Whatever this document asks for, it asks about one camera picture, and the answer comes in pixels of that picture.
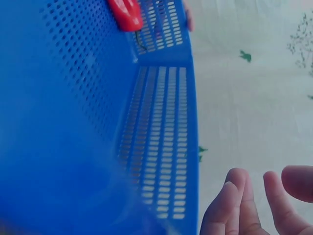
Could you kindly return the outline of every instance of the hand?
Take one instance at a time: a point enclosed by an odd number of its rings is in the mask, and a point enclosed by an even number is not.
[[[273,172],[264,175],[277,231],[281,235],[313,234],[313,226],[295,213],[285,193],[286,189],[300,200],[313,201],[313,167],[286,167],[282,181]],[[249,174],[243,169],[233,169],[225,182],[205,212],[200,235],[268,235],[260,224]]]
[[[193,20],[192,14],[191,14],[191,9],[188,6],[186,0],[183,0],[182,3],[184,5],[184,9],[185,9],[188,30],[190,32],[192,32],[192,31],[194,31],[195,27],[194,27],[194,20]]]

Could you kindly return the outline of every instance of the blue plastic basket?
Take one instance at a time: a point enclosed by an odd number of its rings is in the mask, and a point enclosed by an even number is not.
[[[147,51],[119,31],[105,0],[2,3],[0,218],[10,225],[44,235],[145,234],[134,227],[153,215],[131,179],[162,225],[196,234],[185,14],[180,0],[140,5]]]

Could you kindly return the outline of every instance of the white fabric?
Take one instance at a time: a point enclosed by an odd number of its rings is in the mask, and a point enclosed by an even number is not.
[[[263,174],[286,165],[313,165],[313,77],[310,36],[287,49],[312,0],[189,0],[198,96],[200,219],[229,169],[252,177],[263,227],[277,234],[266,200]],[[313,23],[307,31],[313,31]],[[251,63],[240,58],[250,53]],[[306,68],[295,62],[305,56]],[[292,199],[313,223],[313,205]]]

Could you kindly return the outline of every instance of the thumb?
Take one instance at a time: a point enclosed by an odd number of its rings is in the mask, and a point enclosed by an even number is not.
[[[285,167],[282,182],[286,192],[291,196],[313,203],[313,166]]]

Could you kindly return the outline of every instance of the black wire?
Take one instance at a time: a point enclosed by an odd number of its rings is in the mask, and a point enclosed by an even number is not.
[[[137,41],[137,44],[144,50],[147,50],[147,48],[140,42],[139,40],[139,32],[140,30],[136,31],[135,32],[135,36],[136,36],[136,41]]]

